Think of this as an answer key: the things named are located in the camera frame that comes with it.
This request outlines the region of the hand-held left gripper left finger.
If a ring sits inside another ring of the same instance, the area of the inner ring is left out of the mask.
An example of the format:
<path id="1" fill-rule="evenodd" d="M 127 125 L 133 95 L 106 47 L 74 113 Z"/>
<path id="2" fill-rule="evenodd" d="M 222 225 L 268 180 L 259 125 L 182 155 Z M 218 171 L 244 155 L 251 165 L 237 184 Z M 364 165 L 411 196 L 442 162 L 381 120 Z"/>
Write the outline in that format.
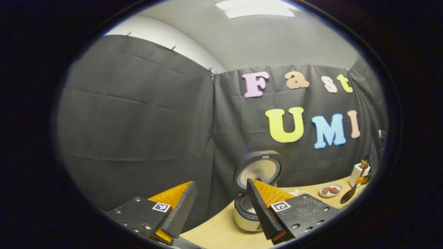
<path id="1" fill-rule="evenodd" d="M 152 197 L 133 197 L 106 212 L 133 233 L 171 246 L 179 238 L 197 196 L 195 181 L 188 181 Z"/>

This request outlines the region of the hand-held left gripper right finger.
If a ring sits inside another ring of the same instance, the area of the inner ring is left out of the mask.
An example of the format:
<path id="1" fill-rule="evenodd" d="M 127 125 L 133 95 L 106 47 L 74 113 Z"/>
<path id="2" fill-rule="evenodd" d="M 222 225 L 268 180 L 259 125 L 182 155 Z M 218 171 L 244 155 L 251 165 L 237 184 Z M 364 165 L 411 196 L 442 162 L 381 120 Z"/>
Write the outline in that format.
<path id="1" fill-rule="evenodd" d="M 294 196 L 256 179 L 247 180 L 246 190 L 264 235 L 273 245 L 305 238 L 340 211 L 310 194 Z"/>

